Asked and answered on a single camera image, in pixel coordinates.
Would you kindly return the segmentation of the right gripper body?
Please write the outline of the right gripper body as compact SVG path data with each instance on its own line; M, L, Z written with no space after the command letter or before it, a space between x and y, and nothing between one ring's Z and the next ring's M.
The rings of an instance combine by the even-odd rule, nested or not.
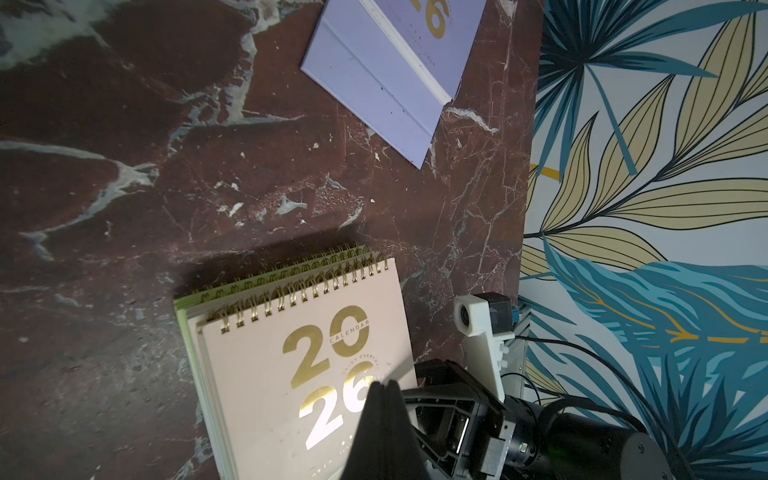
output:
M416 438L426 458L449 479L516 478L540 454L534 405L500 400L451 360L415 365L423 385L403 392L416 413Z

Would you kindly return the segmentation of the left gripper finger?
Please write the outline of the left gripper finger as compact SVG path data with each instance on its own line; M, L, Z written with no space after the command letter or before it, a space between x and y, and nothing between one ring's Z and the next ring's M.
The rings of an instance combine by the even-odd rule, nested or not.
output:
M368 391L342 480L427 479L417 442L398 383L373 382Z

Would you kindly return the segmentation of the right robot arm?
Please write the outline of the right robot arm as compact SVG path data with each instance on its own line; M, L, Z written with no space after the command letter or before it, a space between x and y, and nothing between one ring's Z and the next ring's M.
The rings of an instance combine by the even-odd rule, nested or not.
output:
M416 366L404 391L422 452L448 479L670 479L659 445L634 416L582 397L546 406L497 398L457 363Z

